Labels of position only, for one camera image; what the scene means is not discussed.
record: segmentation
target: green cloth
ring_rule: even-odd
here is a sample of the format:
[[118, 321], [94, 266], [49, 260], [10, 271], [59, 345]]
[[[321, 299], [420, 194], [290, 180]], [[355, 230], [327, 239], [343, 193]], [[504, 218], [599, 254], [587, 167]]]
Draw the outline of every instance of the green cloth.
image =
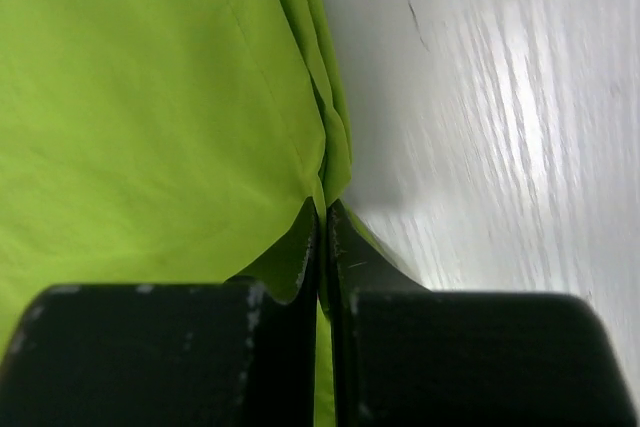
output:
[[225, 280], [350, 164], [321, 0], [0, 0], [0, 343], [53, 283]]

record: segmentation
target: white wall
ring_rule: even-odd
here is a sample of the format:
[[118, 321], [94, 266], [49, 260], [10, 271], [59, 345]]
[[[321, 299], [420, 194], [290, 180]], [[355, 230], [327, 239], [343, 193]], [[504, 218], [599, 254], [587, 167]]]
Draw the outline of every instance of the white wall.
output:
[[587, 299], [638, 402], [640, 0], [325, 2], [350, 205], [428, 287]]

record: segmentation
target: black plastic part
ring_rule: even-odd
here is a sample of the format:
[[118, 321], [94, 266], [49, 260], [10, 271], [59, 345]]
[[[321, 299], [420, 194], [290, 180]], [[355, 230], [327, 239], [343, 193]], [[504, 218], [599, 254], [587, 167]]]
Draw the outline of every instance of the black plastic part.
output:
[[430, 292], [339, 202], [328, 229], [339, 427], [636, 425], [606, 333], [581, 300]]
[[317, 234], [309, 200], [232, 282], [48, 289], [0, 367], [0, 426], [311, 426]]

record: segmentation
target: scratch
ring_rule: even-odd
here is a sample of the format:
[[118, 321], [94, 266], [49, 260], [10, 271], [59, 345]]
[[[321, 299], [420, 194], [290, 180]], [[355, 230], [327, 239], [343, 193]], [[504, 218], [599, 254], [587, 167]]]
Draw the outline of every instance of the scratch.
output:
[[353, 315], [358, 313], [358, 297], [356, 295], [352, 295], [349, 299], [349, 307], [351, 307], [351, 313]]
[[247, 314], [247, 320], [249, 321], [249, 332], [253, 332], [260, 323], [260, 309], [249, 312]]
[[247, 303], [250, 308], [260, 308], [262, 305], [262, 298], [264, 297], [265, 287], [263, 284], [254, 284], [249, 287], [249, 295], [247, 296]]
[[73, 284], [56, 285], [49, 289], [50, 294], [77, 294], [78, 292], [80, 292], [80, 286]]
[[16, 333], [16, 335], [11, 340], [11, 345], [9, 345], [9, 353], [10, 354], [18, 354], [22, 350], [25, 341], [27, 340], [27, 336], [21, 330]]
[[298, 288], [298, 290], [300, 289], [300, 287], [302, 287], [302, 284], [304, 283], [304, 276], [307, 272], [307, 265], [309, 264], [309, 259], [311, 258], [311, 255], [313, 254], [313, 239], [316, 236], [316, 224], [313, 224], [313, 228], [311, 229], [311, 235], [309, 235], [309, 240], [307, 242], [307, 251], [304, 254], [304, 260], [302, 261], [302, 270], [300, 270], [300, 273], [298, 274], [298, 277], [296, 278], [296, 287]]
[[140, 284], [136, 287], [136, 292], [139, 294], [150, 294], [153, 291], [153, 285], [151, 284]]
[[338, 240], [338, 223], [339, 222], [340, 222], [340, 219], [338, 217], [336, 209], [333, 209], [331, 211], [331, 221], [330, 221], [330, 226], [331, 226], [330, 240], [331, 240], [331, 248], [332, 248], [331, 253], [333, 254], [334, 260], [340, 256], [340, 242]]
[[427, 52], [431, 52], [431, 49], [429, 49], [429, 46], [427, 45], [427, 43], [424, 40], [424, 37], [422, 36], [422, 31], [420, 30], [420, 24], [418, 23], [418, 16], [416, 15], [416, 11], [413, 8], [413, 4], [411, 3], [411, 0], [406, 0], [407, 1], [407, 6], [409, 7], [409, 11], [411, 12], [411, 18], [413, 19], [413, 25], [416, 28], [416, 33], [418, 34], [418, 38], [420, 39], [420, 43], [422, 44], [422, 47], [424, 47], [424, 49]]
[[41, 305], [38, 305], [31, 310], [31, 313], [29, 314], [29, 318], [31, 320], [38, 320], [42, 315], [42, 312], [44, 312], [44, 307], [42, 307]]
[[373, 415], [371, 415], [369, 407], [367, 407], [367, 404], [365, 404], [364, 402], [360, 402], [360, 404], [358, 404], [358, 412], [363, 419], [373, 419]]
[[348, 265], [348, 266], [347, 266], [347, 269], [353, 269], [354, 267], [360, 267], [361, 265], [364, 265], [364, 264], [366, 264], [366, 263], [367, 263], [367, 261], [366, 261], [366, 260], [363, 260], [362, 262], [358, 262], [357, 264]]

